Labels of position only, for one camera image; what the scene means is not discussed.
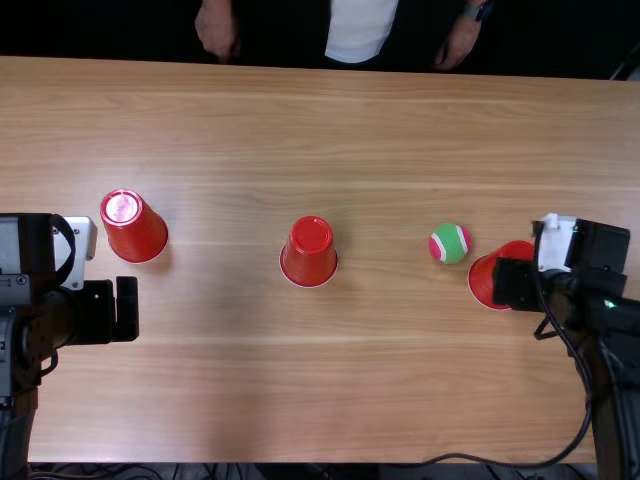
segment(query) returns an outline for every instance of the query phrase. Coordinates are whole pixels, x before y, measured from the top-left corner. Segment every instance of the person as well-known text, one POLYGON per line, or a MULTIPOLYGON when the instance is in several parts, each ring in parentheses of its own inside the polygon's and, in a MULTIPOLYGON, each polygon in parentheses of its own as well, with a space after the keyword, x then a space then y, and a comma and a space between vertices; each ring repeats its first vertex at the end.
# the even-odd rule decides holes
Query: person
POLYGON ((331 0, 298 2, 301 8, 284 0, 202 0, 195 27, 220 63, 450 71, 474 48, 493 6, 467 1, 331 0))

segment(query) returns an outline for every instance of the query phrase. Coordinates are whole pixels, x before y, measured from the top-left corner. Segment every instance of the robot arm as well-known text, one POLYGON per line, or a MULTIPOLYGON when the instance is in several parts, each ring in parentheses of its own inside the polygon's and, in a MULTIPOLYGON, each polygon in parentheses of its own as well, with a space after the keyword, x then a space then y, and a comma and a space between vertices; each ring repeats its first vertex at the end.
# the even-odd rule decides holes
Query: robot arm
POLYGON ((640 479, 640 302, 622 297, 630 233, 550 214, 534 234, 534 261, 498 261, 494 301, 546 313, 535 336, 561 336, 574 356, 600 478, 640 479))
POLYGON ((0 215, 2 479, 27 477, 37 387, 56 367, 57 350, 138 337, 137 280, 116 279, 117 302, 111 281, 85 282, 84 260, 93 256, 95 225, 88 218, 69 220, 74 227, 59 215, 0 215), (43 369, 49 358, 51 366, 43 369))

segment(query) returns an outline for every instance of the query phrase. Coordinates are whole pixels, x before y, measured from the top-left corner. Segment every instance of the red plastic cup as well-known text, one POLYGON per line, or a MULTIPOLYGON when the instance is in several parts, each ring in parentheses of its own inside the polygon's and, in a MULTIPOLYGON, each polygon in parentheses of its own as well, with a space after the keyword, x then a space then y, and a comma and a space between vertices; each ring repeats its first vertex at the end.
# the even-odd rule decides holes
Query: red plastic cup
POLYGON ((169 230, 162 217, 132 190, 120 189, 107 194, 100 205, 100 216, 109 245, 127 262, 154 259, 169 240, 169 230))
POLYGON ((280 268, 300 287, 318 287, 328 282, 338 268, 329 223, 313 216, 298 220, 280 253, 280 268))
POLYGON ((508 305, 493 303, 493 269, 498 258, 515 260, 533 260, 534 247, 530 242, 515 240, 503 245, 498 250, 475 261, 469 269, 467 280, 469 290, 478 302, 494 310, 508 310, 508 305))

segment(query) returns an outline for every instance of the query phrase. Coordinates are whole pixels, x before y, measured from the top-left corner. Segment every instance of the watch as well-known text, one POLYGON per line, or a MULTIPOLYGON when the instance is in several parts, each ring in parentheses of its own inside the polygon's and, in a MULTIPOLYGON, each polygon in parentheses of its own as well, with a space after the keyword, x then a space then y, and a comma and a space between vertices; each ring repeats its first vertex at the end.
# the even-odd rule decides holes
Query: watch
POLYGON ((476 22, 482 22, 487 19, 493 10, 493 0, 483 3, 477 7, 473 7, 468 3, 464 6, 464 15, 473 18, 476 22))

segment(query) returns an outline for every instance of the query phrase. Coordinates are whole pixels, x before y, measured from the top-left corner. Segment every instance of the metal bracket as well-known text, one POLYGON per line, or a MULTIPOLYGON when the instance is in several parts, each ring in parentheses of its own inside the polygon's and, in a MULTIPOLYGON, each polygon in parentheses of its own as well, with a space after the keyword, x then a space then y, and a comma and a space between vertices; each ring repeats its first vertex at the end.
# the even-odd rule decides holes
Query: metal bracket
MULTIPOLYGON (((70 290, 82 290, 84 287, 84 264, 86 261, 93 260, 96 254, 98 229, 89 217, 64 217, 64 219, 71 226, 76 237, 76 258, 73 270, 62 286, 70 290)), ((57 270, 70 253, 67 241, 57 230, 53 231, 53 248, 57 270)))

